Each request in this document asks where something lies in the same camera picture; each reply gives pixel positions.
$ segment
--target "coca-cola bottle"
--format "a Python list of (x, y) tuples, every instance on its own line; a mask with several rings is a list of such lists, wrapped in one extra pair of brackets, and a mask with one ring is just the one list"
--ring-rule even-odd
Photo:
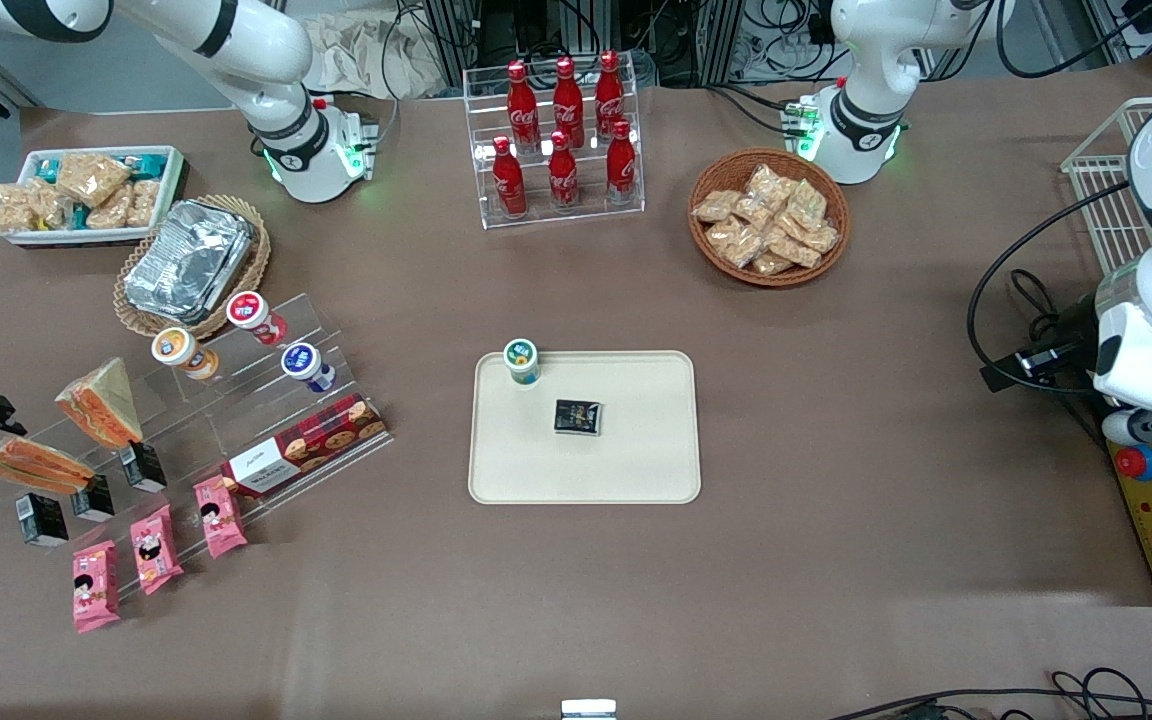
[(509, 127), (518, 156), (536, 156), (540, 152), (540, 119), (536, 116), (536, 93), (526, 84), (526, 65), (522, 60), (509, 63), (509, 94), (506, 109), (509, 111)]
[(522, 165), (515, 156), (509, 154), (509, 138), (498, 135), (492, 141), (497, 149), (497, 158), (492, 164), (492, 176), (497, 181), (497, 195), (503, 217), (517, 220), (526, 214), (526, 191), (522, 190)]
[(576, 63), (567, 55), (558, 60), (554, 88), (554, 124), (566, 132), (570, 147), (585, 145), (585, 101), (576, 85)]
[(579, 184), (576, 184), (576, 159), (567, 146), (567, 132), (556, 129), (550, 134), (554, 143), (554, 154), (550, 156), (550, 198), (558, 213), (568, 213), (579, 202)]
[(634, 188), (630, 120), (616, 120), (612, 124), (612, 145), (607, 146), (607, 199), (613, 205), (628, 205), (634, 200)]
[(598, 118), (598, 141), (605, 145), (612, 142), (612, 127), (626, 114), (621, 96), (621, 55), (615, 50), (604, 50), (598, 59), (602, 74), (594, 86), (594, 118)]

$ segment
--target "wicker basket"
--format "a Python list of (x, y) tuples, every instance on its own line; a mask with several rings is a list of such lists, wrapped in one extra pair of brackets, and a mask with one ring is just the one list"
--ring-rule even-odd
[[(234, 282), (232, 291), (256, 290), (257, 287), (260, 287), (262, 278), (265, 275), (265, 266), (270, 265), (270, 232), (266, 232), (260, 213), (252, 209), (250, 202), (240, 200), (237, 197), (228, 195), (204, 195), (198, 200), (242, 215), (256, 228), (256, 241), (248, 250), (242, 268), (238, 268), (238, 279)], [(127, 325), (128, 329), (141, 333), (145, 338), (153, 338), (160, 331), (179, 325), (177, 320), (164, 318), (162, 314), (146, 313), (145, 310), (139, 310), (127, 301), (127, 288), (123, 285), (127, 273), (132, 272), (132, 266), (145, 256), (151, 243), (154, 242), (154, 237), (157, 237), (157, 228), (150, 233), (150, 237), (136, 247), (136, 250), (132, 250), (131, 258), (123, 263), (123, 268), (120, 270), (114, 282), (114, 313), (118, 314), (119, 320), (123, 320), (123, 325)], [(206, 319), (194, 325), (189, 332), (192, 332), (198, 340), (206, 340), (206, 338), (214, 336), (215, 333), (220, 332), (226, 323), (225, 303), (221, 302), (214, 313), (207, 314)]]
[[(744, 192), (745, 182), (749, 181), (750, 176), (753, 176), (755, 167), (758, 167), (760, 162), (767, 164), (767, 167), (776, 170), (776, 174), (782, 177), (806, 179), (824, 195), (824, 199), (828, 203), (824, 214), (829, 223), (838, 229), (838, 244), (824, 256), (814, 268), (794, 266), (794, 268), (774, 275), (760, 275), (750, 272), (750, 270), (737, 268), (737, 266), (719, 258), (705, 238), (705, 225), (691, 214), (691, 209), (700, 205), (700, 200), (704, 200), (710, 192), (715, 190)], [(732, 152), (730, 156), (722, 156), (700, 173), (700, 176), (696, 179), (696, 187), (691, 188), (691, 200), (687, 204), (687, 225), (691, 228), (691, 238), (696, 241), (696, 247), (700, 249), (705, 258), (708, 258), (710, 263), (713, 263), (723, 273), (750, 285), (788, 287), (805, 283), (838, 263), (838, 258), (847, 249), (847, 240), (851, 236), (851, 211), (847, 209), (847, 198), (842, 195), (842, 188), (838, 187), (838, 183), (833, 182), (833, 179), (823, 169), (786, 150), (749, 147)]]

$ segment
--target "brown table surface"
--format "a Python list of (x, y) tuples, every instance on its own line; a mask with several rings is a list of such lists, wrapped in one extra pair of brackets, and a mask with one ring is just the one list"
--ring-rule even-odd
[[(963, 332), (984, 266), (1070, 200), (1058, 162), (1140, 94), (1152, 63), (920, 88), (900, 154), (847, 188), (846, 257), (788, 291), (692, 247), (696, 174), (774, 142), (703, 91), (645, 94), (646, 213), (492, 233), (456, 101), (404, 104), (376, 181), (323, 206), (270, 181), (233, 111), (29, 114), (28, 147), (172, 143), (189, 195), (259, 206), (262, 290), (342, 324), (397, 441), (83, 637), (58, 559), (0, 501), (0, 717), (500, 719), (613, 697), (628, 719), (810, 719), (1098, 664), (1152, 694), (1152, 591), (1105, 458), (1049, 397), (990, 395)], [(1098, 274), (1075, 227), (1018, 258), (1066, 302)], [(111, 312), (126, 255), (0, 242), (0, 392), (28, 427), (104, 357), (150, 369)], [(998, 354), (1028, 320), (1002, 286), (982, 308)], [(698, 500), (476, 505), (473, 365), (515, 336), (690, 355)]]

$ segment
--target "white tray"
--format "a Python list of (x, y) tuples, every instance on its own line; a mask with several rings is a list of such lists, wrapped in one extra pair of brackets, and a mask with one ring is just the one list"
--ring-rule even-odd
[[(554, 433), (558, 400), (602, 402), (602, 433)], [(473, 500), (681, 505), (699, 493), (690, 357), (675, 350), (543, 350), (532, 386), (514, 382), (499, 353), (479, 359), (470, 434)]]

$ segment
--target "pink snack package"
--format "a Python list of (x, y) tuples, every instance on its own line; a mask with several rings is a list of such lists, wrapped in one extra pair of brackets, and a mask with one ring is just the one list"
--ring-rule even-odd
[(118, 620), (114, 543), (93, 544), (74, 553), (74, 629), (94, 630)]
[(219, 558), (247, 544), (238, 507), (234, 503), (233, 495), (229, 495), (221, 475), (196, 484), (194, 497), (198, 500), (202, 537), (207, 538), (207, 552), (211, 556)]
[(136, 552), (136, 574), (145, 594), (184, 573), (172, 546), (172, 506), (165, 505), (147, 518), (134, 521), (132, 551)]

